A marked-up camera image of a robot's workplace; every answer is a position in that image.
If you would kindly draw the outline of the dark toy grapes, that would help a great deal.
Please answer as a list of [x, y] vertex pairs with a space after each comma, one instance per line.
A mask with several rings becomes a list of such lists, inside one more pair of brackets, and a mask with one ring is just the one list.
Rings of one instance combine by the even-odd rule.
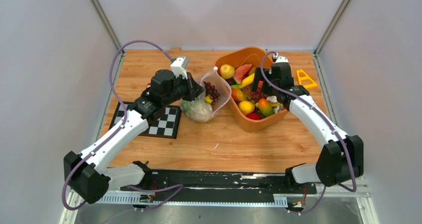
[[218, 101], [220, 94], [217, 90], [217, 88], [212, 85], [210, 82], [203, 82], [205, 86], [205, 97], [210, 96], [210, 98], [213, 100], [213, 103], [210, 104], [212, 106], [216, 105], [216, 102]]

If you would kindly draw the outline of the small yellow toy lemon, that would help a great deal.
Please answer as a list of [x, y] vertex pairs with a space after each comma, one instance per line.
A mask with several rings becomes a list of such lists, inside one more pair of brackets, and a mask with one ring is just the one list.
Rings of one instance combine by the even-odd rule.
[[208, 103], [208, 104], [212, 104], [213, 103], [213, 100], [210, 98], [210, 96], [206, 96], [205, 97], [205, 102]]

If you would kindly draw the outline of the green toy lettuce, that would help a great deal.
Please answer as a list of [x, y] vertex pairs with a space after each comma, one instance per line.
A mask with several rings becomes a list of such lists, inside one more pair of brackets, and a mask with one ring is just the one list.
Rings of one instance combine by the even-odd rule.
[[182, 101], [181, 109], [185, 116], [192, 121], [207, 122], [212, 119], [212, 107], [205, 101]]

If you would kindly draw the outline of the clear zip top bag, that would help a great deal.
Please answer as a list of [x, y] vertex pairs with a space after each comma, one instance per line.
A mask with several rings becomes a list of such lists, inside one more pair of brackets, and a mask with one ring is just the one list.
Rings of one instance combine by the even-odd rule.
[[200, 76], [196, 81], [204, 91], [192, 102], [182, 101], [181, 109], [185, 116], [198, 122], [207, 122], [218, 115], [220, 109], [231, 98], [231, 87], [218, 74], [218, 68]]

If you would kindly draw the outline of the toy watermelon slice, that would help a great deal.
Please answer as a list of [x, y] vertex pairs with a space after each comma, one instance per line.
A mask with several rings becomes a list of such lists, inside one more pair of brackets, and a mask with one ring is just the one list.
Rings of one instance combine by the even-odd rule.
[[233, 79], [240, 84], [252, 68], [252, 64], [244, 64], [236, 68]]

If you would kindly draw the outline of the orange plastic basket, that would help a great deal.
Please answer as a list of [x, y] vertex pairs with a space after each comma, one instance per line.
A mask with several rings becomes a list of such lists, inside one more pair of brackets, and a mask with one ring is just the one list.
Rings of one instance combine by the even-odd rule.
[[[227, 55], [221, 56], [216, 60], [214, 65], [219, 68], [224, 64], [229, 64], [234, 68], [237, 68], [243, 64], [252, 64], [254, 67], [259, 68], [265, 54], [266, 52], [258, 47], [245, 47]], [[228, 106], [236, 120], [236, 123], [246, 132], [258, 132], [263, 130], [268, 126], [281, 121], [288, 113], [286, 109], [283, 109], [276, 114], [264, 119], [253, 120], [247, 118], [241, 113], [237, 103], [232, 98], [229, 99]]]

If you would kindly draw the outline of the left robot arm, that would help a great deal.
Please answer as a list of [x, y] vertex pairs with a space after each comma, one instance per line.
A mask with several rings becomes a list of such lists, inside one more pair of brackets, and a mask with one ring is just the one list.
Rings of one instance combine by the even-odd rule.
[[159, 70], [147, 87], [124, 110], [123, 118], [103, 137], [79, 153], [70, 151], [63, 159], [66, 189], [70, 187], [84, 203], [93, 204], [112, 189], [135, 185], [146, 191], [152, 186], [152, 177], [140, 162], [128, 166], [110, 168], [109, 164], [135, 137], [159, 119], [166, 107], [178, 100], [194, 101], [205, 91], [191, 73], [175, 75], [170, 70]]

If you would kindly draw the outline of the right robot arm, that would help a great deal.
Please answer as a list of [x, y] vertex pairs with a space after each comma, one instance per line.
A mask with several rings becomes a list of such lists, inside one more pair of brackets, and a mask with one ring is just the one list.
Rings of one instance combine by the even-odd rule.
[[309, 91], [294, 84], [290, 71], [288, 62], [273, 63], [270, 69], [259, 67], [252, 85], [255, 91], [259, 82], [263, 82], [261, 91], [275, 96], [306, 126], [321, 147], [316, 163], [286, 169], [286, 190], [296, 193], [304, 183], [343, 187], [344, 182], [351, 181], [353, 186], [349, 191], [356, 191], [356, 178], [363, 174], [363, 140], [336, 126], [316, 105]]

